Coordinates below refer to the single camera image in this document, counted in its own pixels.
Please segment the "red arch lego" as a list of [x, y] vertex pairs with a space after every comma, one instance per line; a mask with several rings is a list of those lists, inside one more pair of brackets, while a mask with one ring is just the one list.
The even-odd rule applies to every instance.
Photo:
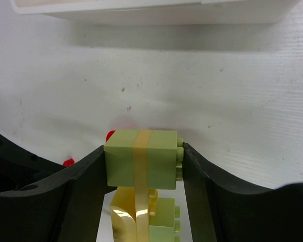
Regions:
[[111, 130], [106, 135], [106, 142], [110, 139], [110, 137], [114, 134], [115, 130]]

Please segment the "light green lego block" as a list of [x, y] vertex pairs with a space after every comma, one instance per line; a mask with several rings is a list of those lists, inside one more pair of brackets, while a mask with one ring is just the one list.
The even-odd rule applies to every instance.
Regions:
[[175, 190], [182, 180], [183, 139], [176, 131], [115, 130], [104, 153], [109, 186]]

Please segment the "small red lego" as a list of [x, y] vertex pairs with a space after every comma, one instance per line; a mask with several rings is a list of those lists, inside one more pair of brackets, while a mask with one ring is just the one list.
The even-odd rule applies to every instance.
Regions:
[[73, 165], [74, 163], [75, 163], [74, 159], [69, 158], [69, 159], [67, 159], [66, 161], [63, 162], [63, 166], [64, 167], [69, 167], [69, 166]]

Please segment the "yellow long lego brick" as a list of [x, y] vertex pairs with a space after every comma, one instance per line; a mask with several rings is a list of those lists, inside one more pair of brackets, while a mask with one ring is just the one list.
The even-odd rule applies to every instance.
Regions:
[[157, 196], [149, 188], [117, 187], [110, 205], [115, 241], [149, 241], [149, 219]]

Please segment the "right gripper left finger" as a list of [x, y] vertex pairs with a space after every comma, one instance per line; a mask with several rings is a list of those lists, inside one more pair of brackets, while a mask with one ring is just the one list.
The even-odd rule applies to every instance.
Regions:
[[0, 241], [95, 241], [113, 190], [103, 147], [64, 167], [0, 134]]

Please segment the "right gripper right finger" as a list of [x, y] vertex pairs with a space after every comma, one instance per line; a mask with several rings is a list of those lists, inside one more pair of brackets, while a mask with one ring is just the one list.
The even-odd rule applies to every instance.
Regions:
[[193, 241], [303, 241], [303, 183], [262, 187], [183, 147]]

